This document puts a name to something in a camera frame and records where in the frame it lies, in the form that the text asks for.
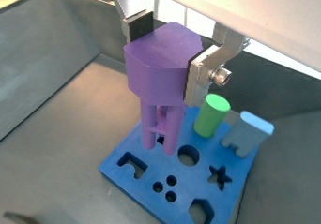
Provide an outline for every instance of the light blue block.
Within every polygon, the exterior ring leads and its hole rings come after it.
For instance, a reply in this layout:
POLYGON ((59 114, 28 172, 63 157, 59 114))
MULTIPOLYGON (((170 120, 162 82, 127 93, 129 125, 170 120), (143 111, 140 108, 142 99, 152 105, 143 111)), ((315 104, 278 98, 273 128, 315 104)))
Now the light blue block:
POLYGON ((270 122, 247 111, 242 111, 239 119, 222 139, 224 147, 235 149, 235 154, 246 157, 259 144, 273 134, 274 126, 270 122))

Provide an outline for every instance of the gray floor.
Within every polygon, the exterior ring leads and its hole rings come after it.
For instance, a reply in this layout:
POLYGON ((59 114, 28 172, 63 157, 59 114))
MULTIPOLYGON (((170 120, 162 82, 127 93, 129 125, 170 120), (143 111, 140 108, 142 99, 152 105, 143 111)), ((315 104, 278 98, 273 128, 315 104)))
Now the gray floor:
POLYGON ((96 170, 139 119, 119 69, 99 56, 1 141, 0 213, 44 224, 158 223, 96 170))

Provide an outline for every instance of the purple tower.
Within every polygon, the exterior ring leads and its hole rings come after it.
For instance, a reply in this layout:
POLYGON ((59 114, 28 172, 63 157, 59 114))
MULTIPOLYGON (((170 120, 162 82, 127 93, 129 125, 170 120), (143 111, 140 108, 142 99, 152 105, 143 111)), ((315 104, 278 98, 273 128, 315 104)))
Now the purple tower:
POLYGON ((143 144, 164 137, 164 152, 175 151, 184 116, 188 60, 202 51, 198 34, 171 22, 124 47, 129 90, 140 97, 143 144))

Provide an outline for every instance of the green cylinder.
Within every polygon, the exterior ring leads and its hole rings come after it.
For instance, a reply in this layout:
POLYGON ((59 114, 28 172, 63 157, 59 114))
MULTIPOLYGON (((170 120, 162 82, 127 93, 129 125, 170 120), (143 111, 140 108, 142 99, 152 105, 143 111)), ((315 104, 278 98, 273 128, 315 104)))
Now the green cylinder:
POLYGON ((230 103, 223 97, 218 96, 216 94, 206 95, 206 99, 194 123, 194 131, 199 136, 204 138, 210 138, 212 136, 230 109, 230 103))

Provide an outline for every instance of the blue shape sorter board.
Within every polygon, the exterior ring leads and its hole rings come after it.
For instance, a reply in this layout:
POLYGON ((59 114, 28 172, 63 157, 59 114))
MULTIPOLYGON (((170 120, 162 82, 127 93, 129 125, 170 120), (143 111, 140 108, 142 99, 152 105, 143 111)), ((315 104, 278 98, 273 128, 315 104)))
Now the blue shape sorter board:
POLYGON ((156 143, 142 143, 140 123, 99 166, 111 182, 163 223, 194 223, 190 208, 200 205, 204 223, 227 224, 246 182, 257 151, 246 158, 219 141, 230 126, 220 123, 215 135, 192 131, 198 108, 187 108, 175 153, 168 156, 156 143))

